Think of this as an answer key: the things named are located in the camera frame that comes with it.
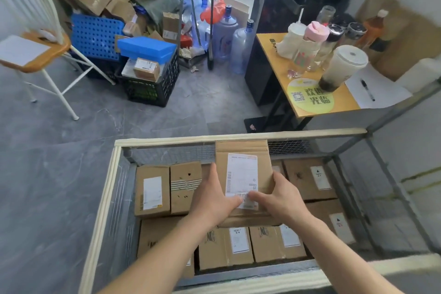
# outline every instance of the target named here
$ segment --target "black plastic crate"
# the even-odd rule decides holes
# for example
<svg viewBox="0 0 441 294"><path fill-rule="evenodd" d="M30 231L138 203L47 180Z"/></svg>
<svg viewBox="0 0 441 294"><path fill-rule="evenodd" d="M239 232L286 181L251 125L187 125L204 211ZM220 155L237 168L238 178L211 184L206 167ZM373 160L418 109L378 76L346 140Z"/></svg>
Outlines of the black plastic crate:
<svg viewBox="0 0 441 294"><path fill-rule="evenodd" d="M117 71L116 77L123 85L130 101L165 107L180 72L178 50L176 49L171 60L164 65L164 70L157 82L125 77L121 74L122 71L122 69Z"/></svg>
<svg viewBox="0 0 441 294"><path fill-rule="evenodd" d="M77 55L71 54L72 57L78 59L79 61L82 61ZM122 71L124 68L124 65L127 63L127 57L120 57L119 61L110 61L108 59L101 59L101 58L94 58L94 57L88 57L92 63L94 63L99 69L101 69L102 72L106 74L107 77L112 79L115 83L119 83L118 78L115 76L118 71ZM90 68L88 65L77 63L81 70L86 71L88 68ZM86 77L92 78L92 79L103 79L106 80L101 74L98 73L97 70L94 68L89 71L86 74Z"/></svg>

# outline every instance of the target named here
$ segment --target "wooden tabletop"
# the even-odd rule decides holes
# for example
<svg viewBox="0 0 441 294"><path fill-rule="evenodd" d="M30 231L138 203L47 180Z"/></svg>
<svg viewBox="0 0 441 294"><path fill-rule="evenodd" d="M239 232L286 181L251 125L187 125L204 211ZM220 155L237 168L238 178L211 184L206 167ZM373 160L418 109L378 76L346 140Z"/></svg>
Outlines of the wooden tabletop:
<svg viewBox="0 0 441 294"><path fill-rule="evenodd" d="M317 116L326 113L359 110L360 107L358 106L357 102L355 101L354 97L345 84L340 86L332 94L320 93L320 89L317 86L315 86L316 88L313 88L311 90L316 91L316 93L311 92L311 97L307 97L307 95L310 95L309 92L303 92L303 95L298 92L303 100L311 100L311 102L308 102L311 103L311 105L303 106L304 108L308 107L307 109L309 111L306 111L299 107L304 105L306 102L301 102L302 105L294 103L292 91L293 89L299 89L299 87L290 87L290 89L288 89L289 84L294 80L288 78L288 70L292 65L292 61L287 58L280 57L276 52L276 43L281 42L285 34L286 33L257 34L257 39L259 40L260 45L265 52L266 58L268 59L271 68L273 69L273 72L276 74L277 79L279 80L280 86L282 86L285 96L288 98L291 104L295 116L297 118L305 118L308 116ZM323 70L320 68L315 72L305 72L302 78L309 78L318 81L322 77L322 74Z"/></svg>

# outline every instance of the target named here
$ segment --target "hand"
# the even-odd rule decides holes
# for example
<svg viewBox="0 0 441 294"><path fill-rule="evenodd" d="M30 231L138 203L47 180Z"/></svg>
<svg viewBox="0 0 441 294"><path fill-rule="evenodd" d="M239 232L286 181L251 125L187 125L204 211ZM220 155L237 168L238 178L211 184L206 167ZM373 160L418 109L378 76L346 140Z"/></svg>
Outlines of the hand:
<svg viewBox="0 0 441 294"><path fill-rule="evenodd" d="M219 182L216 164L211 163L210 176L202 180L191 201L189 216L200 219L211 230L222 223L243 199L239 196L226 197Z"/></svg>
<svg viewBox="0 0 441 294"><path fill-rule="evenodd" d="M273 177L276 182L273 194L250 191L248 197L267 208L275 219L289 227L308 221L312 214L306 208L297 187L278 172L273 171Z"/></svg>

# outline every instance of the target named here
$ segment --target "yellow table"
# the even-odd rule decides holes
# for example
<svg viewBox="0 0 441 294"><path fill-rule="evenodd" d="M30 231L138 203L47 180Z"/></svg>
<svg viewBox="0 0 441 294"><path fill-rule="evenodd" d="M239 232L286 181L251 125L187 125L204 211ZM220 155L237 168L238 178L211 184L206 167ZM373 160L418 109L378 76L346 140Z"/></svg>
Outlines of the yellow table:
<svg viewBox="0 0 441 294"><path fill-rule="evenodd" d="M276 102L274 103L273 108L271 109L271 112L269 116L266 119L266 122L264 123L263 129L265 129L269 118L271 118L271 115L274 115L276 110L278 109L282 93L286 96L288 99L293 114L286 114L284 116L284 119L282 123L280 124L281 128L284 127L284 124L287 123L292 119L292 117L295 115L297 118L302 119L300 124L296 127L296 130L302 130L306 124L311 120L312 117L327 113L337 113L337 112L345 112L350 110L359 110L360 107L358 106L357 102L355 101L354 97L350 93L349 89L346 87L345 84L340 86L335 92L332 94L326 94L326 93L320 93L320 89L317 90L317 93L314 93L314 96L306 97L305 100L313 100L314 104L316 104L316 107L313 107L312 110L316 110L316 112L306 111L299 107L299 105L296 105L294 103L293 95L288 89L288 85L293 81L293 79L288 78L288 70L292 67L292 61L283 57L280 57L277 54L276 51L276 43L283 40L283 37L286 33L273 33L273 34L257 34L257 40L259 41L262 50L265 52L266 58L268 59L269 64L271 65L271 68L273 69L274 74L277 77L277 80L279 81L279 84L282 88L282 91L279 93L279 96L276 99ZM318 81L323 74L323 70L320 68L315 72L306 72L302 78L308 78L308 79L314 79ZM324 98L331 97L333 98L334 105L331 104L324 104L324 102L320 102L320 95L323 94ZM321 108L324 108L327 106L326 109L319 109L318 105L322 105Z"/></svg>

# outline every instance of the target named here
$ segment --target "gray tile floor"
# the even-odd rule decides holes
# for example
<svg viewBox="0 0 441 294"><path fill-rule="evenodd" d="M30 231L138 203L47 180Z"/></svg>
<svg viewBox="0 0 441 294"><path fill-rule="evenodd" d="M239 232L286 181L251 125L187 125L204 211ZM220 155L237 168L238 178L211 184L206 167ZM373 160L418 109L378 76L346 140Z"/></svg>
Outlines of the gray tile floor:
<svg viewBox="0 0 441 294"><path fill-rule="evenodd" d="M78 74L58 59L61 89ZM26 75L47 86L41 74ZM243 77L225 65L182 69L167 107L127 101L119 85L85 78L66 94L30 103L13 71L0 68L0 292L76 293L113 143L119 138L245 133L261 116Z"/></svg>

